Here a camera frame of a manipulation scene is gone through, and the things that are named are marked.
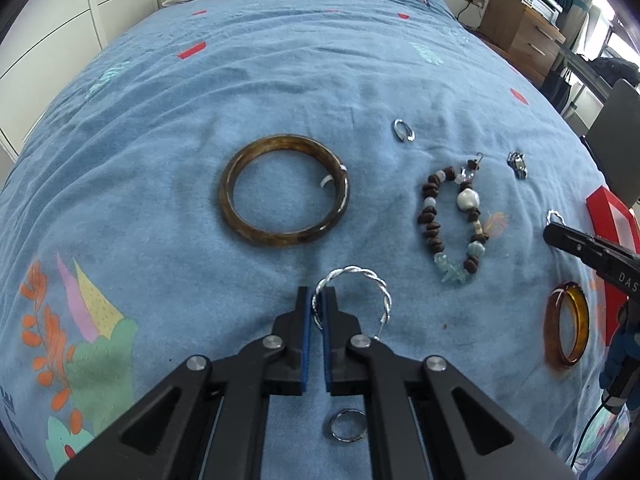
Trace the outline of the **amber translucent bangle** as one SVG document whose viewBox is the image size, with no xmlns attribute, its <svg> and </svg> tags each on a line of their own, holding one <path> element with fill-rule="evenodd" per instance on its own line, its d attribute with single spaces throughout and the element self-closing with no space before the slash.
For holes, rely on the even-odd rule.
<svg viewBox="0 0 640 480">
<path fill-rule="evenodd" d="M 584 355 L 590 335 L 589 306 L 575 282 L 556 286 L 544 312 L 544 355 L 559 372 L 574 367 Z"/>
</svg>

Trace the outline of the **dark brown jade bangle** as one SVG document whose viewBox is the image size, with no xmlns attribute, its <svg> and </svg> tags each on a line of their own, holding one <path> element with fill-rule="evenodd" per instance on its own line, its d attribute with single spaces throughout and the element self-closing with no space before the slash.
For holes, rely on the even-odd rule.
<svg viewBox="0 0 640 480">
<path fill-rule="evenodd" d="M 297 152 L 316 160 L 334 183 L 334 203 L 331 211 L 318 223 L 299 231 L 269 232 L 247 223 L 234 206 L 236 180 L 245 167 L 258 157 L 272 152 Z M 224 221 L 244 240 L 260 246 L 290 247 L 309 244 L 329 233 L 340 222 L 348 207 L 350 183 L 346 166 L 322 143 L 296 134 L 265 136 L 241 148 L 228 161 L 218 186 L 218 203 Z"/>
</svg>

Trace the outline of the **red white jewelry box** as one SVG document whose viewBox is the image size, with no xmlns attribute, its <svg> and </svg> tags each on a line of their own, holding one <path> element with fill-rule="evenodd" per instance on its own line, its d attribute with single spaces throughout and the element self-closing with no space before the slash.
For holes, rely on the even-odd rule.
<svg viewBox="0 0 640 480">
<path fill-rule="evenodd" d="M 620 308 L 630 298 L 639 301 L 639 225 L 634 212 L 605 186 L 586 204 L 597 242 L 597 274 L 605 281 L 600 318 L 608 347 Z"/>
</svg>

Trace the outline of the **grey desk chair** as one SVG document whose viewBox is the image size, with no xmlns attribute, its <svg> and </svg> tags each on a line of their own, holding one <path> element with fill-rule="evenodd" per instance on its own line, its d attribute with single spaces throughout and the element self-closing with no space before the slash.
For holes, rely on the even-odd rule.
<svg viewBox="0 0 640 480">
<path fill-rule="evenodd" d="M 639 200 L 639 113 L 639 92 L 621 79 L 582 137 L 608 188 L 629 208 Z"/>
</svg>

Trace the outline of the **silver crystal charm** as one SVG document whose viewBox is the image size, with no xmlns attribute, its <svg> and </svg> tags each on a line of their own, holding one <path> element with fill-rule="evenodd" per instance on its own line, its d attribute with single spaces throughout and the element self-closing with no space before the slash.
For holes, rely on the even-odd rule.
<svg viewBox="0 0 640 480">
<path fill-rule="evenodd" d="M 513 170 L 515 177 L 518 180 L 525 180 L 527 178 L 527 166 L 525 156 L 522 152 L 513 151 L 510 152 L 506 158 L 508 166 Z"/>
</svg>

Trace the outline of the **dark bag on desk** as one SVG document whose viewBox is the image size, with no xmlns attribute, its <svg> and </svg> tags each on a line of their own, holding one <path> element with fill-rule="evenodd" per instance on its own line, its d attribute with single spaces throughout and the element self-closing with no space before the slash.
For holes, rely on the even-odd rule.
<svg viewBox="0 0 640 480">
<path fill-rule="evenodd" d="M 619 80 L 626 80 L 631 87 L 640 84 L 639 66 L 623 58 L 595 58 L 589 66 L 602 77 L 610 87 Z"/>
</svg>

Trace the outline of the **wooden drawer cabinet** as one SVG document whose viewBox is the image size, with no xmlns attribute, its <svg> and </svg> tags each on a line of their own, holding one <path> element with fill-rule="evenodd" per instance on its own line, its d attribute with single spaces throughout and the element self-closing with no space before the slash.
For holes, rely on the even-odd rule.
<svg viewBox="0 0 640 480">
<path fill-rule="evenodd" d="M 537 88 L 565 42 L 557 27 L 520 0 L 488 0 L 476 34 Z"/>
</svg>

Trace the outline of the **white wardrobe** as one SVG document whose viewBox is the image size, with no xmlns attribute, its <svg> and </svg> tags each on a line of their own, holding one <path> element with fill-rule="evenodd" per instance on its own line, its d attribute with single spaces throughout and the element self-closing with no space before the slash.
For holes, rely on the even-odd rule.
<svg viewBox="0 0 640 480">
<path fill-rule="evenodd" d="M 16 159 L 52 100 L 157 0 L 29 0 L 1 43 L 1 146 Z"/>
</svg>

